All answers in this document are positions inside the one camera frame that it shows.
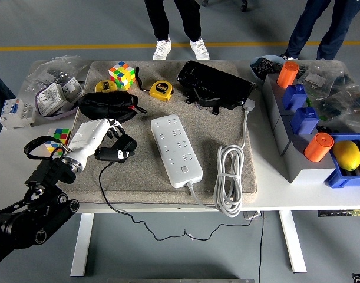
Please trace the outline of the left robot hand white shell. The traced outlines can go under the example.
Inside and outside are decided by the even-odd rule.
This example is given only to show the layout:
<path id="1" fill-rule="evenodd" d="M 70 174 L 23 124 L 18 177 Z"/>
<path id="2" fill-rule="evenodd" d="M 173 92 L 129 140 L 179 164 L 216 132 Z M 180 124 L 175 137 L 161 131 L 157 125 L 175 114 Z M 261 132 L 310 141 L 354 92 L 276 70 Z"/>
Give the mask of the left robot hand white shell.
<path id="1" fill-rule="evenodd" d="M 105 136 L 116 137 L 111 147 L 101 147 Z M 97 160 L 124 163 L 134 155 L 137 142 L 124 131 L 119 121 L 115 119 L 100 119 L 80 125 L 72 138 L 69 148 L 62 161 L 74 173 L 85 169 L 88 157 L 95 156 Z"/>

